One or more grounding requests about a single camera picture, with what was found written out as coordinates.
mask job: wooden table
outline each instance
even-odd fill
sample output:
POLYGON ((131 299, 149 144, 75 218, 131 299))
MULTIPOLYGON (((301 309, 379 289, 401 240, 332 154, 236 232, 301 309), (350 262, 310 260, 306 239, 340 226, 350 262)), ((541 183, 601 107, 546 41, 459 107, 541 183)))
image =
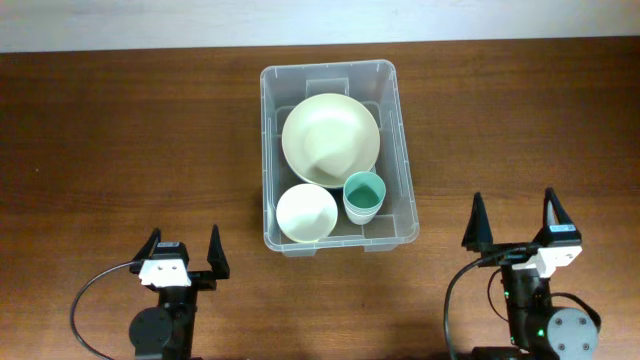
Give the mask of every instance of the wooden table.
MULTIPOLYGON (((639 38, 3 54, 0 125, 0 358, 89 358, 68 323, 79 288, 156 226, 206 269, 216 222, 232 276, 199 297, 194 356, 435 359, 446 286, 476 256, 460 247, 473 193, 497 242, 529 241, 547 186, 584 241, 552 289, 600 311, 597 359, 640 353, 639 38), (420 236, 387 253, 272 252, 260 71, 376 58, 398 70, 420 236)), ((509 343, 490 272, 454 292, 461 350, 509 343)), ((81 301, 79 329, 131 358, 129 322, 156 300, 110 275, 81 301)))

